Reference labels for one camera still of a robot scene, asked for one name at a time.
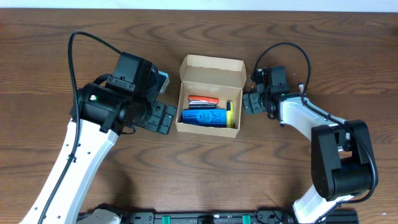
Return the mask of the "blue plastic staple remover block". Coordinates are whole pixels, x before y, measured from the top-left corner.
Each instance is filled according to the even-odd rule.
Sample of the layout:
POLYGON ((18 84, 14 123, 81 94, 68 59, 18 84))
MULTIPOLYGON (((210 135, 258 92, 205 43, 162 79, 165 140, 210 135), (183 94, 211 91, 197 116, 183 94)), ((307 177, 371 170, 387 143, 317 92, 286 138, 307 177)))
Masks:
POLYGON ((197 126, 225 128, 227 127, 226 110, 184 110, 182 113, 182 122, 197 126))

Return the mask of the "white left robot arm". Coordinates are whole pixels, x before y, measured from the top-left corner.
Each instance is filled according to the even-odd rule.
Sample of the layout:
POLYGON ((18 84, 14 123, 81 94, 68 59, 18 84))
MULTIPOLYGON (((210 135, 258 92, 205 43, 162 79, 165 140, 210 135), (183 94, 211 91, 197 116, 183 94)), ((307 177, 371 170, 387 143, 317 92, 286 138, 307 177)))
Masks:
POLYGON ((65 140, 23 223, 129 223, 129 214, 107 206, 80 214, 103 159, 124 134, 143 128, 168 134, 176 108, 156 100, 169 76, 148 60, 123 52, 112 74, 78 90, 65 140))

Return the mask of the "orange stapler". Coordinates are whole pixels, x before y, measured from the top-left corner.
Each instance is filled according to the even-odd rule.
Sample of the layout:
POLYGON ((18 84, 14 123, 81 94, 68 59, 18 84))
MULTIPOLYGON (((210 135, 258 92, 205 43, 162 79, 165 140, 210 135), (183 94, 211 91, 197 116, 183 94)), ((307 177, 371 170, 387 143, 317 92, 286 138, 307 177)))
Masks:
POLYGON ((219 99, 217 98, 194 95, 188 97, 188 107, 191 110, 214 109, 218 106, 218 103, 219 99))

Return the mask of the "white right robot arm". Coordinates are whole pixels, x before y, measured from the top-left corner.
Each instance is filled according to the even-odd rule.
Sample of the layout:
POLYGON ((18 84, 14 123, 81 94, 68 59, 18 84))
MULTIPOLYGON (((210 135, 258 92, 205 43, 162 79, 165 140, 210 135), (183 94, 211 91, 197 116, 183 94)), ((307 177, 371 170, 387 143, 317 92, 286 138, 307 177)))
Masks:
POLYGON ((290 211, 271 211, 269 222, 321 223, 342 204, 369 199, 378 173, 367 124, 321 110, 307 98, 303 83, 292 92, 283 66, 256 69, 250 79, 251 92, 243 95, 246 113, 266 113, 311 142, 312 186, 290 211))

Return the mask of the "yellow highlighter pen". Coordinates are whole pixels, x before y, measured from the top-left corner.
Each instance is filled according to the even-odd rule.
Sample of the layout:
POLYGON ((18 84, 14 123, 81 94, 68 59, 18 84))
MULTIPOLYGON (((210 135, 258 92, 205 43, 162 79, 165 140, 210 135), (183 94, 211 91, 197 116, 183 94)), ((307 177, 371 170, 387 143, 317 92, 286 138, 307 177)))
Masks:
POLYGON ((226 102, 226 127, 234 128, 234 104, 232 101, 226 102))

